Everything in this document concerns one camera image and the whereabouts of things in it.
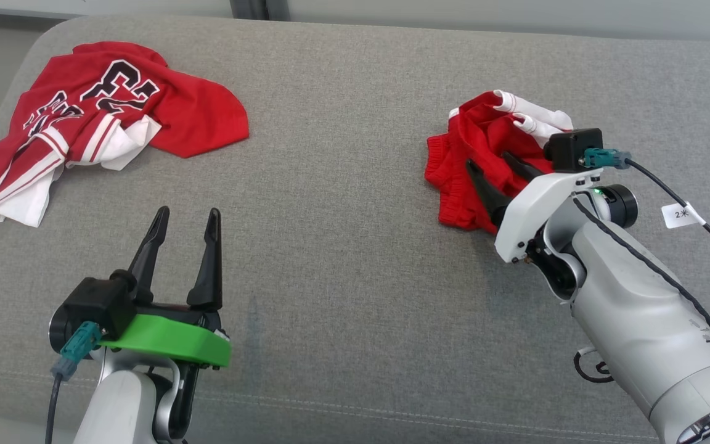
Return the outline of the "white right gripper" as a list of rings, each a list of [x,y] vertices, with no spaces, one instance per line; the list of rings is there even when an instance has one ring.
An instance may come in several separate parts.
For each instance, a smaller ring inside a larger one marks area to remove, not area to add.
[[[589,188],[592,177],[599,179],[603,170],[544,175],[543,171],[511,152],[504,151],[502,158],[514,174],[531,181],[513,200],[486,180],[484,171],[474,160],[468,159],[465,168],[491,224],[499,226],[496,251],[504,262],[510,263],[525,256],[525,248],[520,242],[527,244],[534,238],[536,231],[565,200],[575,192]]]

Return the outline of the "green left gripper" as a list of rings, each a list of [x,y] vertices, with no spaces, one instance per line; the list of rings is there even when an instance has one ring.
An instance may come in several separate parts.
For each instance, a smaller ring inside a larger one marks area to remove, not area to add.
[[[154,300],[150,287],[169,217],[168,206],[158,208],[128,269],[136,279],[131,299],[141,307],[136,307],[135,317],[118,339],[105,335],[100,346],[226,368],[232,345],[218,312],[222,308],[222,239],[221,214],[217,208],[212,208],[208,215],[203,236],[205,253],[195,285],[186,298],[191,309],[177,305],[146,306]]]

